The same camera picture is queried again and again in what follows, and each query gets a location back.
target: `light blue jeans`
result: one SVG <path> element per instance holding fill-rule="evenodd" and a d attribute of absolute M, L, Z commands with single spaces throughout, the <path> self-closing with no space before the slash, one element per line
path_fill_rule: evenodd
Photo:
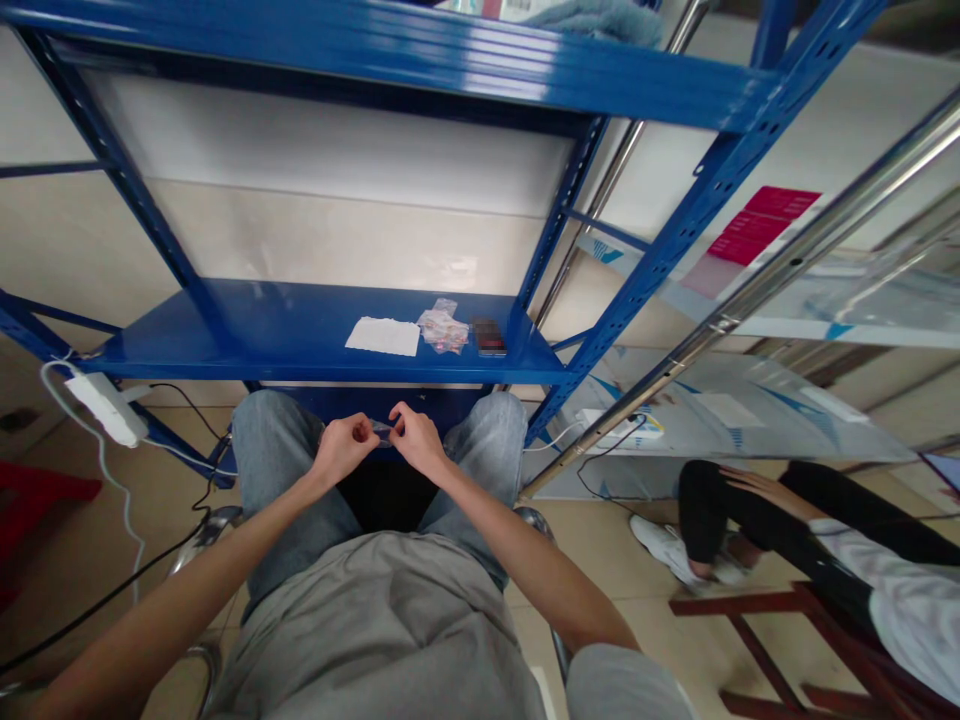
<path fill-rule="evenodd" d="M 303 476 L 317 453 L 323 422 L 289 395 L 260 390 L 233 413 L 233 448 L 240 473 L 243 514 L 250 518 Z M 520 461 L 527 417 L 510 393 L 480 399 L 444 438 L 444 450 L 467 475 L 507 507 L 520 492 Z M 477 559 L 497 587 L 508 577 L 487 543 L 456 503 L 439 491 L 417 530 L 443 535 Z M 310 567 L 334 545 L 363 534 L 340 491 L 334 488 L 307 509 L 247 579 L 253 609 L 287 578 Z"/>

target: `phone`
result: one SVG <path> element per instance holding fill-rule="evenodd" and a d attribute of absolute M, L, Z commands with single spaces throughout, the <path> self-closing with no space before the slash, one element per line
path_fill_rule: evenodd
<path fill-rule="evenodd" d="M 504 357 L 507 344 L 500 334 L 500 326 L 492 318 L 474 318 L 470 321 L 473 334 L 477 338 L 477 351 L 488 357 Z"/>

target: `knee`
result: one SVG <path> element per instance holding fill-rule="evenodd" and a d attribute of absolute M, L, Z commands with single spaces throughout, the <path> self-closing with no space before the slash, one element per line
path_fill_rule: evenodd
<path fill-rule="evenodd" d="M 477 401 L 478 409 L 497 424 L 514 429 L 518 426 L 527 426 L 527 411 L 523 403 L 513 393 L 494 392 Z"/>
<path fill-rule="evenodd" d="M 802 498 L 835 491 L 848 482 L 853 481 L 838 470 L 806 460 L 791 460 L 787 471 L 780 476 L 780 483 Z"/>
<path fill-rule="evenodd" d="M 724 478 L 720 474 L 720 466 L 709 460 L 690 460 L 680 470 L 680 494 L 689 495 L 691 491 L 713 486 L 718 482 L 723 482 Z"/>
<path fill-rule="evenodd" d="M 276 390 L 257 390 L 247 395 L 234 409 L 233 424 L 260 423 L 265 418 L 275 417 L 292 402 L 288 395 Z"/>

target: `hand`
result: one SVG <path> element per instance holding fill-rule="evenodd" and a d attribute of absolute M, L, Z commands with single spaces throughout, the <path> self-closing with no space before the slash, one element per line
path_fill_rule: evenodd
<path fill-rule="evenodd" d="M 397 403 L 390 411 L 390 420 L 396 420 L 390 431 L 390 443 L 415 469 L 433 482 L 438 473 L 450 462 L 443 452 L 443 443 L 433 420 L 423 413 L 414 412 L 405 402 Z"/>
<path fill-rule="evenodd" d="M 352 473 L 360 461 L 380 444 L 370 419 L 363 413 L 329 423 L 320 436 L 320 449 L 313 467 L 301 478 L 307 487 L 319 491 L 314 501 Z"/>
<path fill-rule="evenodd" d="M 729 467 L 721 467 L 720 474 L 731 478 L 727 482 L 733 487 L 752 492 L 754 495 L 759 495 L 767 502 L 793 515 L 797 520 L 808 523 L 811 520 L 830 517 L 816 505 L 811 505 L 787 486 L 775 480 L 765 478 L 763 475 L 757 475 L 756 473 L 745 472 L 743 470 L 735 470 Z"/>

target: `white cable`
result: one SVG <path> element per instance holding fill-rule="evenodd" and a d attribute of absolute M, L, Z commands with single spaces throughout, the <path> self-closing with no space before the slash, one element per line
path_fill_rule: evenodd
<path fill-rule="evenodd" d="M 133 562 L 133 573 L 132 573 L 136 575 L 137 572 L 139 572 L 140 570 L 140 563 L 143 560 L 143 552 L 147 547 L 147 543 L 144 542 L 142 537 L 140 537 L 139 535 L 137 535 L 137 533 L 134 532 L 133 527 L 130 525 L 130 503 L 132 501 L 130 491 L 125 486 L 117 482 L 114 479 L 113 475 L 110 474 L 110 469 L 107 467 L 107 456 L 106 456 L 107 441 L 104 439 L 103 435 L 101 435 L 96 429 L 94 429 L 93 427 L 88 425 L 86 422 L 84 422 L 83 418 L 77 415 L 76 411 L 72 407 L 70 407 L 70 405 L 62 397 L 60 397 L 60 393 L 57 391 L 54 384 L 50 381 L 50 377 L 49 377 L 50 368 L 56 365 L 62 365 L 66 368 L 69 368 L 70 372 L 72 372 L 75 377 L 79 377 L 83 375 L 83 372 L 77 366 L 67 362 L 66 360 L 51 360 L 50 362 L 44 364 L 44 366 L 40 368 L 40 380 L 46 386 L 47 392 L 49 392 L 50 395 L 53 396 L 53 399 L 57 401 L 57 405 L 60 406 L 60 408 L 67 414 L 67 416 L 73 419 L 73 421 L 76 422 L 77 425 L 79 425 L 88 433 L 90 433 L 91 435 L 97 438 L 97 443 L 99 445 L 98 459 L 100 460 L 100 470 L 103 472 L 103 476 L 107 479 L 107 481 L 111 485 L 113 485 L 117 490 L 123 493 L 123 526 L 127 531 L 127 535 L 133 538 L 133 540 L 135 540 L 138 545 L 137 557 Z M 133 583 L 133 604 L 136 605 L 138 602 L 140 602 L 140 581 L 135 580 Z"/>
<path fill-rule="evenodd" d="M 571 425 L 571 426 L 569 426 L 568 428 L 566 428 L 562 433 L 560 433 L 559 435 L 557 435 L 556 439 L 555 439 L 552 443 L 550 443 L 549 445 L 544 445 L 542 448 L 527 448 L 526 450 L 524 450 L 524 452 L 540 452 L 541 450 L 548 450 L 549 448 L 552 448 L 554 445 L 556 445 L 558 442 L 560 442 L 560 438 L 562 438 L 564 435 L 566 435 L 568 432 L 570 432 L 571 430 L 573 430 L 573 429 L 574 429 L 575 427 L 577 427 L 578 425 L 583 425 L 583 421 L 582 421 L 582 420 L 578 420 L 578 421 L 575 422 L 573 425 Z"/>
<path fill-rule="evenodd" d="M 187 455 L 185 452 L 180 452 L 179 450 L 177 450 L 177 449 L 176 449 L 175 447 L 173 447 L 172 445 L 164 445 L 163 443 L 154 442 L 154 441 L 151 440 L 150 438 L 144 438 L 144 439 L 143 439 L 143 442 L 147 443 L 148 445 L 153 445 L 154 447 L 161 447 L 161 448 L 163 448 L 164 450 L 169 450 L 169 451 L 172 452 L 174 455 L 179 455 L 180 457 L 182 457 L 182 458 L 183 458 L 184 460 L 186 460 L 187 462 L 192 462 L 194 465 L 199 465 L 200 467 L 205 467 L 205 468 L 207 468 L 208 470 L 213 470 L 213 471 L 214 471 L 215 473 L 217 473 L 218 475 L 227 475 L 227 476 L 229 476 L 229 477 L 240 477 L 240 473 L 232 473 L 232 472 L 229 472 L 229 471 L 227 471 L 227 470 L 220 470 L 219 468 L 215 468 L 213 465 L 210 465 L 210 464 L 208 464 L 208 463 L 205 463 L 205 462 L 203 462 L 202 460 L 197 460 L 196 458 L 190 457 L 190 456 Z"/>

